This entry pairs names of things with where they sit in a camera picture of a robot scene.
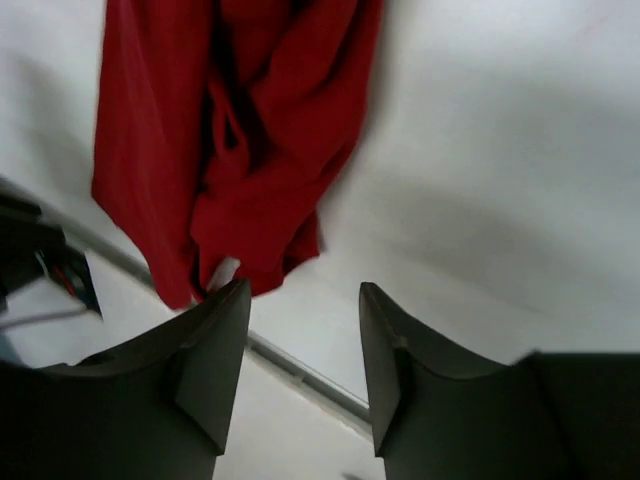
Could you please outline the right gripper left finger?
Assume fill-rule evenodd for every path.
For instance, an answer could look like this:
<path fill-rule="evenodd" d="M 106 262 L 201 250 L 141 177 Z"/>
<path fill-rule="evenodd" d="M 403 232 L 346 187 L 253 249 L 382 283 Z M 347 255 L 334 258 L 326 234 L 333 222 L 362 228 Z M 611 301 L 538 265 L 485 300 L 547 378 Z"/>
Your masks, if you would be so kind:
<path fill-rule="evenodd" d="M 250 314 L 234 280 L 77 365 L 1 366 L 5 479 L 209 479 L 226 447 Z"/>

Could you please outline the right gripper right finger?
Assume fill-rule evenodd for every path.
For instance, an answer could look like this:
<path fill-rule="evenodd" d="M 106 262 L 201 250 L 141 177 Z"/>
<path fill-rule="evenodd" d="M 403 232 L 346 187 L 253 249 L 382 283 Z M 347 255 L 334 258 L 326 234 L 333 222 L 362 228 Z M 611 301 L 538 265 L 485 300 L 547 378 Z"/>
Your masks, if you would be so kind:
<path fill-rule="evenodd" d="M 508 365 L 379 286 L 359 321 L 376 455 L 390 479 L 635 479 L 639 357 L 532 352 Z"/>

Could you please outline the red t shirt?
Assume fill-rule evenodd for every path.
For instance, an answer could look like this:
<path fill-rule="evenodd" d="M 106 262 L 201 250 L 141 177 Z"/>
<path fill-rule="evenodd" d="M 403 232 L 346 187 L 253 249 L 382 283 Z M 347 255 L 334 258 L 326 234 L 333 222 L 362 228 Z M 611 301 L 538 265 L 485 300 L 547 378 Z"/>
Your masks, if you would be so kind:
<path fill-rule="evenodd" d="M 91 193 L 178 309 L 319 253 L 355 149 L 380 1 L 110 1 Z"/>

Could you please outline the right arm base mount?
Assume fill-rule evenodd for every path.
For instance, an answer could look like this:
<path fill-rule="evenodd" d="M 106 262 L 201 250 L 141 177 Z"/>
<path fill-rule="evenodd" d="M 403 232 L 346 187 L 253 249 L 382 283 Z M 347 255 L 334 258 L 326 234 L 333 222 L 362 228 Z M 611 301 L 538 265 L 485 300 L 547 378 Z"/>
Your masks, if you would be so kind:
<path fill-rule="evenodd" d="M 81 307 L 4 320 L 1 328 L 69 319 L 88 312 L 102 318 L 86 256 L 72 247 L 62 228 L 44 220 L 40 206 L 7 191 L 1 193 L 1 311 L 11 294 L 45 279 Z"/>

